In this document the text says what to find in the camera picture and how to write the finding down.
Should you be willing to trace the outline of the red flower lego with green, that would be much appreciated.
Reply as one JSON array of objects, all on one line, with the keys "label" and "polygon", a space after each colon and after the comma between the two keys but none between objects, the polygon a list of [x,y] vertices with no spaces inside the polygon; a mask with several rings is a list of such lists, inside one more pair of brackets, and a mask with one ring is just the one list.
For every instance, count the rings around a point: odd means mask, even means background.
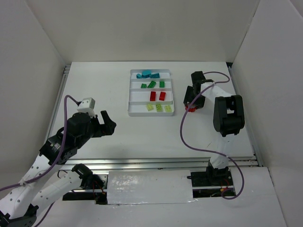
[{"label": "red flower lego with green", "polygon": [[196,109],[197,109],[197,107],[196,106],[193,106],[193,107],[191,107],[191,108],[189,108],[189,106],[187,105],[187,106],[185,106],[185,110],[186,111],[188,111],[188,112],[195,112],[196,111]]}]

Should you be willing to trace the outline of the red curved lego brick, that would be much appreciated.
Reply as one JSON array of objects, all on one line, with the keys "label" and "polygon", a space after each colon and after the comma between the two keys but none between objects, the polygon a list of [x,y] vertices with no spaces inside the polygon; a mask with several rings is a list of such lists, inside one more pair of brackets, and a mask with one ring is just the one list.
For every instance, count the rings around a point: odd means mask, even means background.
[{"label": "red curved lego brick", "polygon": [[166,97],[166,92],[160,92],[159,100],[160,100],[160,101],[164,101],[164,100],[165,100],[165,97]]}]

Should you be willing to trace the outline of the red teal lego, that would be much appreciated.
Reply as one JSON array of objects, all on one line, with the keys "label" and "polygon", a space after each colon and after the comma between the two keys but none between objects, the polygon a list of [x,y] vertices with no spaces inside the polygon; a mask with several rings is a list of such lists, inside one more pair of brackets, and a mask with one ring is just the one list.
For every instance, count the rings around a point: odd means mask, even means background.
[{"label": "red teal lego", "polygon": [[156,101],[156,92],[155,91],[151,91],[151,93],[150,93],[150,101],[151,102],[155,102]]}]

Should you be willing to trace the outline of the teal small lego brick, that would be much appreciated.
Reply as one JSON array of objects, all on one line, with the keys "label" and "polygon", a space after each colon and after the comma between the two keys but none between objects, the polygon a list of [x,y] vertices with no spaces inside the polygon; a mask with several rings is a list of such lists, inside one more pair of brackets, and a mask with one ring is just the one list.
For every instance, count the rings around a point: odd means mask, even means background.
[{"label": "teal small lego brick", "polygon": [[141,78],[142,78],[142,75],[138,73],[138,74],[136,75],[136,78],[137,78],[137,79],[141,79]]}]

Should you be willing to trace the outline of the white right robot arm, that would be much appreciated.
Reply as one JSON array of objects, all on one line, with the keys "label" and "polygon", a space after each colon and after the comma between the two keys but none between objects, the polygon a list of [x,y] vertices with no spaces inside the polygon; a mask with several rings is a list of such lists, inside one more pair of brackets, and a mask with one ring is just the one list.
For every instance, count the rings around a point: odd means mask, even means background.
[{"label": "white right robot arm", "polygon": [[210,184],[216,185],[229,176],[228,156],[232,143],[245,125],[243,99],[220,88],[218,84],[221,81],[206,79],[202,71],[193,72],[191,80],[192,85],[187,87],[183,101],[186,113],[203,108],[206,100],[214,104],[213,126],[217,132],[217,150],[208,161],[205,175]]}]

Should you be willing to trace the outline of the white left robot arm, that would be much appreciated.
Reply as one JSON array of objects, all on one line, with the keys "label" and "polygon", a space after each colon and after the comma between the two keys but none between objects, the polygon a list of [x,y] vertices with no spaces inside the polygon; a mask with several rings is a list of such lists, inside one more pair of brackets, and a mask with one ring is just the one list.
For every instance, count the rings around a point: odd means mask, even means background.
[{"label": "white left robot arm", "polygon": [[61,179],[44,188],[50,177],[89,139],[114,133],[116,123],[106,111],[101,111],[101,116],[103,124],[99,123],[97,115],[90,116],[88,113],[75,113],[71,118],[65,118],[64,126],[47,139],[28,172],[0,200],[2,227],[33,226],[46,207],[70,190],[103,189],[104,181],[84,164],[76,164]]}]

